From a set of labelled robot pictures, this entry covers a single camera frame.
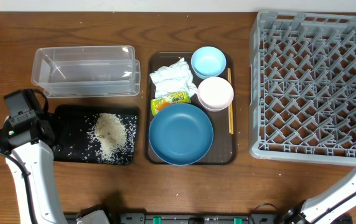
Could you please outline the dark blue plate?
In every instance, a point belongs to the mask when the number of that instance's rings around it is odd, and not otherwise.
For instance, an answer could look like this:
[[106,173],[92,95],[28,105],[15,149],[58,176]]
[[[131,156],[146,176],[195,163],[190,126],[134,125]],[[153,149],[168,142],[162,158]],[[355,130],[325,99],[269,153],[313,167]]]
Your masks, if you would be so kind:
[[149,143],[162,161],[186,166],[201,160],[213,144],[210,118],[191,104],[167,106],[152,119]]

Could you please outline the light blue bowl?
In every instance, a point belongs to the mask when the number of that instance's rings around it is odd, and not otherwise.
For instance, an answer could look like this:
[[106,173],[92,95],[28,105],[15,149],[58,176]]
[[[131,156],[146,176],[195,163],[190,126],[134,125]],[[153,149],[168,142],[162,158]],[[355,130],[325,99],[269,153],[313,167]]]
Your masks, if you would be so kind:
[[192,54],[190,62],[195,74],[201,79],[217,77],[227,66],[225,54],[211,46],[197,49]]

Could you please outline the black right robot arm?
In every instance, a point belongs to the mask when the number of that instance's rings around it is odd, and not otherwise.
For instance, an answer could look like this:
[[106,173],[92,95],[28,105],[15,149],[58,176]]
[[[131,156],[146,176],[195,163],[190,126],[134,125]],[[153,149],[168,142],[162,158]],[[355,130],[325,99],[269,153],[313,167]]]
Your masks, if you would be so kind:
[[277,223],[332,223],[356,206],[356,166],[320,195],[290,209]]

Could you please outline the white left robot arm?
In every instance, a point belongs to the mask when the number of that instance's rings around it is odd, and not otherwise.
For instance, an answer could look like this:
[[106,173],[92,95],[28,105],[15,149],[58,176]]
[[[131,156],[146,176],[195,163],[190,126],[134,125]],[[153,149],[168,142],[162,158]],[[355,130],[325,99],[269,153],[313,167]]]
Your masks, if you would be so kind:
[[67,223],[54,176],[54,152],[45,142],[27,142],[6,159],[16,189],[21,223]]

